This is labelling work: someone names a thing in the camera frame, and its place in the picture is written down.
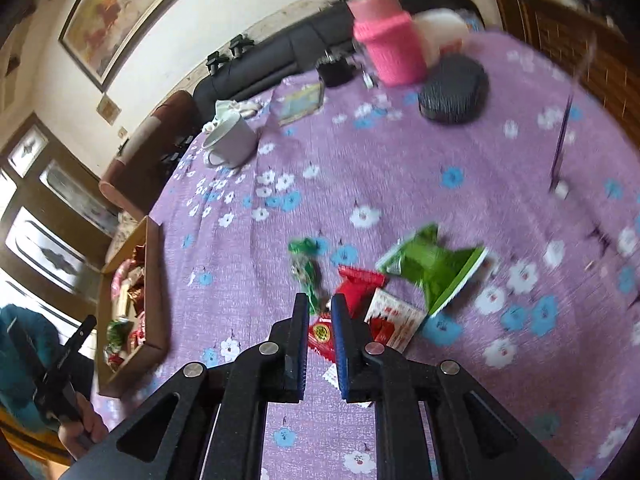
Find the person's left hand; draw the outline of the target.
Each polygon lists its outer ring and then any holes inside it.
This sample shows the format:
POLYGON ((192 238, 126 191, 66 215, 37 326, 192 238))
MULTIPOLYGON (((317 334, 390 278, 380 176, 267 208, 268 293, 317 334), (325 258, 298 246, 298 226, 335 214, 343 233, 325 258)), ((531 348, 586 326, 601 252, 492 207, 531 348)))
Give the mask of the person's left hand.
POLYGON ((88 445, 80 442, 82 436, 87 437, 93 444, 102 442, 108 435, 107 426, 100 414, 81 393, 76 393, 76 403, 80 414, 79 422, 61 422, 58 427, 58 438, 64 448, 75 460, 79 460, 88 453, 88 445))

